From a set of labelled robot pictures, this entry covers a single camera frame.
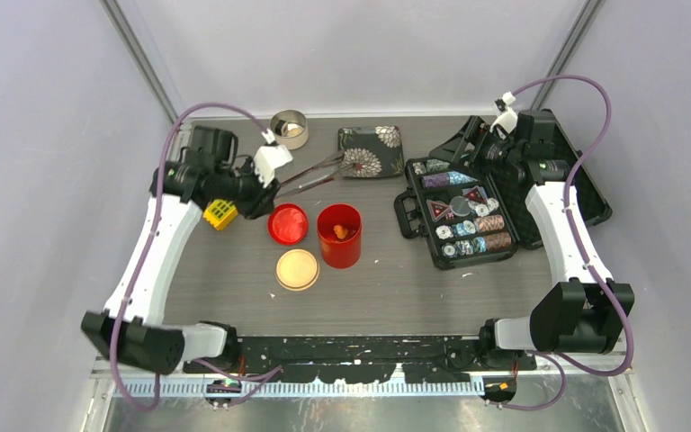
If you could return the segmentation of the metal tongs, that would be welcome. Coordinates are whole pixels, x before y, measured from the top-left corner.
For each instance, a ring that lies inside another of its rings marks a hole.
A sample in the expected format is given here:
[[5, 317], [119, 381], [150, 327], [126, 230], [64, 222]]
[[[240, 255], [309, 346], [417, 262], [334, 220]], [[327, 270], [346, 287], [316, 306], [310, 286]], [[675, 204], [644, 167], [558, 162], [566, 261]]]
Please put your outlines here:
[[340, 180], [344, 177], [345, 152], [339, 150], [280, 183], [275, 199], [290, 199], [318, 186]]

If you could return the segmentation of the orange fried food top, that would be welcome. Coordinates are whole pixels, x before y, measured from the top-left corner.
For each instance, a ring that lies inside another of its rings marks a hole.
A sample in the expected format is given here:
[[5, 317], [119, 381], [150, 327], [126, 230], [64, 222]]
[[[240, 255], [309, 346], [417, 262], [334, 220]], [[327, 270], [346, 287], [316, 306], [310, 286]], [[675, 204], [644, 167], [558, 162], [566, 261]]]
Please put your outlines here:
[[338, 241], [344, 241], [349, 236], [349, 229], [343, 225], [337, 224], [333, 227], [333, 233]]

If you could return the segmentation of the red cylindrical container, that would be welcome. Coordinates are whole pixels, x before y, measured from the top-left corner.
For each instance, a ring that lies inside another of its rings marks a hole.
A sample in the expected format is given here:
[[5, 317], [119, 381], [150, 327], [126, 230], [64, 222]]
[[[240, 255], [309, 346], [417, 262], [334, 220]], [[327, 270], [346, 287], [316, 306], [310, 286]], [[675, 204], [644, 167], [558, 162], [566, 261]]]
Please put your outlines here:
[[[338, 241], [333, 233], [337, 224], [349, 229], [349, 236]], [[345, 203], [329, 205], [316, 221], [316, 232], [322, 258], [331, 267], [345, 269], [355, 265], [361, 256], [363, 224], [361, 213]]]

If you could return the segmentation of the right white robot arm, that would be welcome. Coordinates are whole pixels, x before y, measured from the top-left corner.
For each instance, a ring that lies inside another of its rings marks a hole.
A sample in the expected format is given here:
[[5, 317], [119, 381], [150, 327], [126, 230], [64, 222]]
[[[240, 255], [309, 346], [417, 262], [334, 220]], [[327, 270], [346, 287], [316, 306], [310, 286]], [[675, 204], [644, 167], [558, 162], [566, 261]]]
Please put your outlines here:
[[578, 181], [580, 156], [552, 111], [522, 112], [510, 132], [472, 116], [429, 155], [499, 181], [517, 233], [526, 233], [529, 220], [548, 257], [553, 287], [533, 310], [482, 328], [483, 365], [500, 369], [514, 351], [607, 354], [618, 340], [633, 353], [633, 289], [614, 279], [594, 248], [579, 208], [594, 186]]

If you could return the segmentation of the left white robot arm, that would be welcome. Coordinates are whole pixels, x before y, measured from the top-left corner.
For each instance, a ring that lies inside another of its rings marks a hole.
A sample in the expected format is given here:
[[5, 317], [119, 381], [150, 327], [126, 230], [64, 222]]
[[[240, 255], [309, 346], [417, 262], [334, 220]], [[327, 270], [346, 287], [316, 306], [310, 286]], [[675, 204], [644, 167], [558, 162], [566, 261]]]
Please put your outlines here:
[[272, 212], [280, 189], [275, 171], [292, 162], [292, 154], [269, 130], [263, 136], [266, 143], [234, 168], [238, 136], [199, 126], [178, 159], [167, 160], [154, 172], [146, 219], [130, 262], [103, 310], [89, 311], [81, 321], [82, 332], [110, 363], [163, 375], [197, 359], [220, 373], [238, 365], [241, 348], [235, 328], [207, 320], [173, 327], [163, 320], [184, 247], [211, 203], [235, 201], [248, 219]]

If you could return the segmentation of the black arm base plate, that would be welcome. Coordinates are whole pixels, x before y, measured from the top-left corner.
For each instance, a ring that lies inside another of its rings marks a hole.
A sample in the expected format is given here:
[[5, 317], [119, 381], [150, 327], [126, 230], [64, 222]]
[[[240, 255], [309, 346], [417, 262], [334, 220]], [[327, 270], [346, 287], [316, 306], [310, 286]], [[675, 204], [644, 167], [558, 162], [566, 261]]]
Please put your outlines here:
[[488, 348], [474, 336], [241, 337], [222, 355], [184, 364], [188, 374], [273, 374], [279, 383], [460, 383], [468, 373], [533, 371], [524, 352]]

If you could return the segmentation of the beige round lid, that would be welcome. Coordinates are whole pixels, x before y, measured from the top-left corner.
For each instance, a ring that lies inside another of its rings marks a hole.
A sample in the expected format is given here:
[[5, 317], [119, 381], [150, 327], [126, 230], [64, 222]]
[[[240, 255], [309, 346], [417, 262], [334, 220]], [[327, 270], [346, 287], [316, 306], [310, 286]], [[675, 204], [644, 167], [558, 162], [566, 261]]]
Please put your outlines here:
[[282, 288], [293, 291], [309, 289], [319, 278], [319, 261], [309, 251], [296, 248], [282, 254], [275, 266], [275, 277]]

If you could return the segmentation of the red round lid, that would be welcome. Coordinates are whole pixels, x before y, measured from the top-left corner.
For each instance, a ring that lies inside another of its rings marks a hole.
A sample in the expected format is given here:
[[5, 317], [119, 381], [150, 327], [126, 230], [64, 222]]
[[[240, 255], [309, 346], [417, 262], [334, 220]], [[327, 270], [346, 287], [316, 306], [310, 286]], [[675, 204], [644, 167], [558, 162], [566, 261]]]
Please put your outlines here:
[[284, 203], [269, 216], [267, 230], [270, 237], [278, 244], [296, 245], [306, 238], [309, 231], [309, 219], [300, 206]]

